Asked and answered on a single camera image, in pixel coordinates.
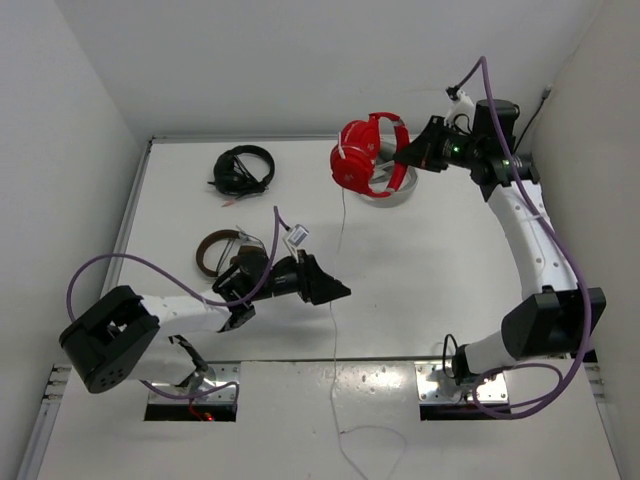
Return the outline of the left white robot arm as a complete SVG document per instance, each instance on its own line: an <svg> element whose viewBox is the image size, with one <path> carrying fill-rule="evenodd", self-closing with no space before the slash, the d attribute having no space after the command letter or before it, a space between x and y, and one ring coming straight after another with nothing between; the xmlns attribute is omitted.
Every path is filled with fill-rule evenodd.
<svg viewBox="0 0 640 480"><path fill-rule="evenodd" d="M160 297L117 286L73 316L59 344L92 394L134 379L167 399L193 401L221 388L186 334L236 330L261 300L296 294L323 305L351 294L305 251L274 261L259 247L241 247L212 291L213 298L193 290Z"/></svg>

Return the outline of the red headphones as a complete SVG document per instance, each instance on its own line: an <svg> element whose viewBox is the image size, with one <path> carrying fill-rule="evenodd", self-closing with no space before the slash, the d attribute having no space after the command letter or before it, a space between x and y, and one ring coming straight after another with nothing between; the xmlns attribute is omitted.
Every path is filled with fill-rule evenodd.
<svg viewBox="0 0 640 480"><path fill-rule="evenodd" d="M391 180L385 193L375 193L370 186L374 163L381 146L380 120L391 122L396 140L395 152L410 143L409 131L401 117L391 112L370 113L367 120L353 120L338 134L337 144L330 153L333 180L341 187L374 198L388 197L397 190L408 167L394 162Z"/></svg>

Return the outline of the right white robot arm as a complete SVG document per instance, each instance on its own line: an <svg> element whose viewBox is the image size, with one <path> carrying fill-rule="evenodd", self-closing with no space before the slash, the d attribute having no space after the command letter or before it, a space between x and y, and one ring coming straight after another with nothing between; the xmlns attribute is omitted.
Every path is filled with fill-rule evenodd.
<svg viewBox="0 0 640 480"><path fill-rule="evenodd" d="M490 106L497 112L492 114ZM469 171L485 203L498 219L511 249L522 301L497 332L459 345L451 360L453 380L467 383L487 371L534 357L575 354L606 307L599 287L585 299L565 253L549 237L540 176L530 155L504 154L514 145L516 104L506 100L454 100L446 116L432 116L424 130L395 160L441 172L450 166ZM584 305L591 314L584 314Z"/></svg>

